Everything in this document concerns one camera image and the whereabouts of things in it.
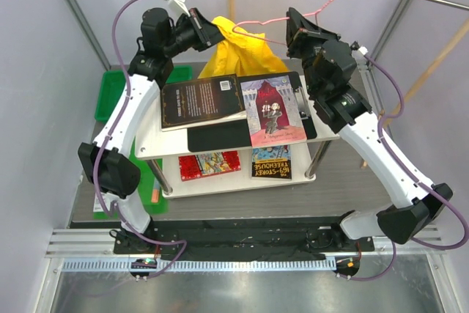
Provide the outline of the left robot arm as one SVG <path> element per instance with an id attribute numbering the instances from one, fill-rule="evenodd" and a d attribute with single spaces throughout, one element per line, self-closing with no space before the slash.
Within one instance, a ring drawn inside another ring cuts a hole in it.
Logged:
<path id="1" fill-rule="evenodd" d="M 223 39 L 218 27 L 197 8 L 176 21 L 163 8 L 147 10 L 142 15 L 138 50 L 117 105 L 95 140 L 78 148 L 84 173 L 98 199 L 106 207 L 117 208 L 121 227 L 132 232 L 130 244 L 139 253 L 151 252 L 156 236 L 137 191 L 141 171 L 129 159 L 136 132 L 174 68 L 172 59 L 191 48 L 204 51 Z"/>

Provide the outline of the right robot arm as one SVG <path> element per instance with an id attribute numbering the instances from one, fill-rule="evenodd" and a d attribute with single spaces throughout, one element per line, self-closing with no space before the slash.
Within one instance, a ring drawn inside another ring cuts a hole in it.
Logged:
<path id="1" fill-rule="evenodd" d="M 453 196 L 445 184 L 435 184 L 412 164 L 384 130 L 368 100 L 350 84 L 357 68 L 353 52 L 365 56 L 358 43 L 307 20 L 296 9 L 287 11 L 287 55 L 300 59 L 307 93 L 320 120 L 368 163 L 391 203 L 382 210 L 350 211 L 331 232 L 335 248 L 346 251 L 358 238 L 385 235 L 405 244 L 443 209 Z"/>

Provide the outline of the yellow shorts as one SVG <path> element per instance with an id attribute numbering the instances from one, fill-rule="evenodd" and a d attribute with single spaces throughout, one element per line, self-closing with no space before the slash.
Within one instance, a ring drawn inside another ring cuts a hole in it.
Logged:
<path id="1" fill-rule="evenodd" d="M 237 76 L 255 76 L 269 73 L 285 73 L 289 69 L 277 57 L 263 40 L 265 35 L 258 34 L 259 39 L 249 37 L 250 32 L 240 29 L 233 32 L 235 23 L 223 16 L 212 21 L 224 40 L 216 46 L 215 53 L 200 72 L 198 79 L 235 74 Z"/>

